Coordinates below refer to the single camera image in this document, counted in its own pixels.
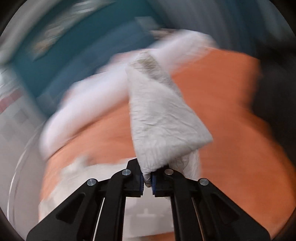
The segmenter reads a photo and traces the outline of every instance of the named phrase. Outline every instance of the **white towel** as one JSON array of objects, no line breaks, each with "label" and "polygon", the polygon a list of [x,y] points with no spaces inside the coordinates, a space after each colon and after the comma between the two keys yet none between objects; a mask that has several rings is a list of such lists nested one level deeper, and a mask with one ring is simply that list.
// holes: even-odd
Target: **white towel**
[{"label": "white towel", "polygon": [[146,185],[150,186],[149,174],[167,164],[197,180],[197,150],[212,141],[211,134],[148,52],[141,53],[126,73],[131,134]]}]

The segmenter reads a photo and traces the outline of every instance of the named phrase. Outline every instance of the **white cloth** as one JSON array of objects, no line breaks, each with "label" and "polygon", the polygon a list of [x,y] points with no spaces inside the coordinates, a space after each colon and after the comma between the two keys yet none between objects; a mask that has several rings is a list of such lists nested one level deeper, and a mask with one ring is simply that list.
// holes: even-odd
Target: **white cloth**
[{"label": "white cloth", "polygon": [[[199,32],[181,30],[153,44],[150,54],[167,72],[172,73],[186,61],[204,56],[215,47],[212,38]],[[72,139],[79,129],[103,116],[111,108],[128,98],[126,67],[137,58],[135,52],[108,71],[92,80],[74,85],[73,93],[48,120],[40,138],[43,158],[48,159]]]},{"label": "white cloth", "polygon": [[167,164],[198,180],[197,150],[212,141],[205,125],[148,52],[141,53],[126,73],[133,146],[147,186],[149,174]]},{"label": "white cloth", "polygon": [[[128,160],[122,164],[93,166],[86,165],[85,156],[77,158],[73,164],[63,169],[61,181],[49,198],[39,204],[39,220],[41,221],[76,189],[90,178],[98,181],[109,179],[116,172],[125,169]],[[166,198],[155,198],[151,188],[144,188],[141,198],[126,198],[123,224],[123,240],[173,232],[173,218],[170,201]]]}]

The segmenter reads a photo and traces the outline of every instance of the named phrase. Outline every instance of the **silver bolt head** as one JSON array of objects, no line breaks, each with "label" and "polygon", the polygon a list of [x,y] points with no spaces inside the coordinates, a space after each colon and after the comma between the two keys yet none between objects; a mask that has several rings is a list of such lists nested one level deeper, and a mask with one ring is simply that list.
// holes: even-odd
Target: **silver bolt head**
[{"label": "silver bolt head", "polygon": [[202,178],[202,179],[200,179],[200,184],[203,186],[206,186],[209,184],[209,180],[206,178]]},{"label": "silver bolt head", "polygon": [[96,184],[96,179],[88,179],[87,180],[87,185],[89,185],[89,186],[93,186],[93,185],[95,185]]},{"label": "silver bolt head", "polygon": [[129,170],[129,169],[124,169],[123,171],[122,171],[122,175],[124,175],[124,176],[128,176],[128,175],[130,175],[131,174],[131,170]]},{"label": "silver bolt head", "polygon": [[166,169],[165,170],[166,175],[172,175],[173,173],[174,173],[174,170],[172,170],[172,169]]}]

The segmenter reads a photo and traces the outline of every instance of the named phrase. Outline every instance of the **orange fabric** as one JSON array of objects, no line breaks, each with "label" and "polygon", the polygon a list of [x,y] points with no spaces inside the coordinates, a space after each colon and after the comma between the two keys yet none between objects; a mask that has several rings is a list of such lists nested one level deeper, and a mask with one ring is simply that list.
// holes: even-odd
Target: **orange fabric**
[{"label": "orange fabric", "polygon": [[[213,135],[200,149],[202,177],[263,225],[273,237],[296,206],[296,172],[276,144],[268,125],[254,116],[251,101],[256,59],[235,52],[213,50],[173,75],[186,103]],[[80,132],[48,161],[41,198],[49,196],[59,172],[81,154],[91,164],[114,163],[135,156],[130,134],[128,104]],[[151,240],[173,240],[172,234]]]}]

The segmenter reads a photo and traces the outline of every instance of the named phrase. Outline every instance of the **crumpled white fabric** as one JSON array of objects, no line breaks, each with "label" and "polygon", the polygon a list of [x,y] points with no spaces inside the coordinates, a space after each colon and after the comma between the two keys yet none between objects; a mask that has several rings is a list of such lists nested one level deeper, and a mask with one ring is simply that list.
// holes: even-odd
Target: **crumpled white fabric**
[{"label": "crumpled white fabric", "polygon": [[126,73],[133,146],[147,186],[149,174],[167,164],[197,180],[197,150],[212,141],[210,132],[148,52],[142,52]]},{"label": "crumpled white fabric", "polygon": [[[215,47],[206,34],[180,30],[149,47],[149,53],[167,72],[176,71],[183,63],[204,56]],[[40,151],[50,158],[75,134],[128,98],[126,67],[137,59],[140,51],[127,55],[126,60],[109,66],[106,71],[75,83],[60,109],[46,123],[40,137]]]}]

